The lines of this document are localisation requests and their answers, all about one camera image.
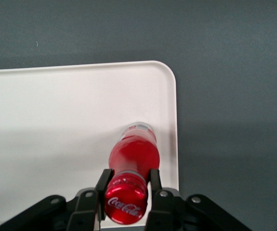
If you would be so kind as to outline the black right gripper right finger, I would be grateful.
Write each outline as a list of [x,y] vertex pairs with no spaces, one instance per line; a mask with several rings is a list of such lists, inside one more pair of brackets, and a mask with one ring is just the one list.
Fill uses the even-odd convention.
[[249,231],[250,229],[202,194],[186,200],[179,191],[163,188],[158,169],[151,169],[149,180],[152,205],[145,231]]

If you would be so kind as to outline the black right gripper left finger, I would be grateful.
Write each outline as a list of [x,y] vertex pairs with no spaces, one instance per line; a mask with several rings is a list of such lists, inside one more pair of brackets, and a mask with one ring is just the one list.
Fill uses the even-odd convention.
[[105,219],[104,192],[113,170],[104,169],[94,188],[80,190],[66,201],[51,195],[0,224],[0,231],[99,231]]

